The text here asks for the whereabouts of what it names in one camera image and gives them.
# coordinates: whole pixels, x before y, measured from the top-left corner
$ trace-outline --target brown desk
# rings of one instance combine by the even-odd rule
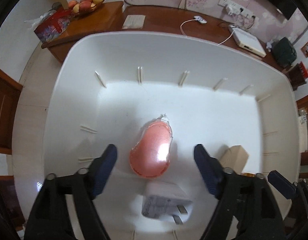
[[[63,62],[70,48],[79,39],[92,33],[121,31],[126,17],[130,14],[145,15],[144,26],[142,29],[129,29],[124,31],[154,31],[181,34],[179,29],[180,25],[184,21],[193,19],[193,16],[200,15],[207,20],[207,23],[203,25],[196,21],[192,21],[184,24],[183,30],[188,36],[221,43],[230,35],[228,29],[218,26],[222,20],[197,12],[159,6],[129,6],[126,8],[124,13],[122,13],[122,5],[123,2],[105,3],[104,7],[96,12],[89,14],[86,17],[75,19],[71,22],[64,33],[52,42],[43,44],[42,48],[49,48],[51,53],[60,62]],[[224,45],[251,55],[279,71],[283,70],[283,68],[277,64],[270,52],[267,52],[265,58],[259,57],[238,47],[234,38],[230,38],[224,43]]]

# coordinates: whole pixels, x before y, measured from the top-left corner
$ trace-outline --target bin floor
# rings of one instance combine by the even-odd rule
[[[206,226],[217,201],[207,192],[194,162],[196,144],[203,144],[211,156],[218,158],[228,147],[242,145],[249,153],[244,172],[261,171],[262,132],[254,97],[186,85],[180,88],[150,82],[113,82],[101,88],[95,100],[100,109],[91,128],[98,132],[85,132],[91,141],[88,151],[99,157],[109,143],[118,148],[118,160],[109,181],[94,201],[106,227],[165,232]],[[134,174],[129,165],[130,150],[140,139],[143,128],[163,114],[169,118],[173,141],[170,166],[157,180],[178,184],[194,201],[193,213],[181,227],[141,215],[142,194],[148,180]],[[68,170],[77,168],[72,163],[75,160],[68,162],[73,166]],[[61,169],[53,172],[63,173]]]

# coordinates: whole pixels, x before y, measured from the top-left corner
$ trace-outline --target blue gripper pad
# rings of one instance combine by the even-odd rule
[[[223,167],[217,159],[209,156],[202,144],[195,146],[194,159],[208,192],[220,199],[225,178]]]
[[[293,199],[297,196],[296,186],[291,184],[278,171],[271,171],[267,176],[268,182],[278,190],[286,199]]]
[[[88,191],[92,199],[103,192],[106,182],[117,160],[117,148],[109,144],[101,157],[93,160],[88,168]]]

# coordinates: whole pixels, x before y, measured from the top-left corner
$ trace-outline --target tiled floor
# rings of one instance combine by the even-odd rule
[[[26,77],[14,119],[12,160],[15,188],[27,219],[43,183],[43,133],[52,90],[61,64],[40,51]]]

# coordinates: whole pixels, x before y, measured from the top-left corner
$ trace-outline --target pink wallpaper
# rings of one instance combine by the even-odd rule
[[[127,0],[135,5],[164,5],[175,8],[185,8],[216,18],[233,22],[233,18],[226,14],[219,0]],[[287,37],[294,42],[308,26],[308,22],[297,9],[289,20],[280,15],[276,7],[267,0],[233,0],[251,10],[256,16],[255,24],[249,32],[260,40],[267,42],[272,38]]]

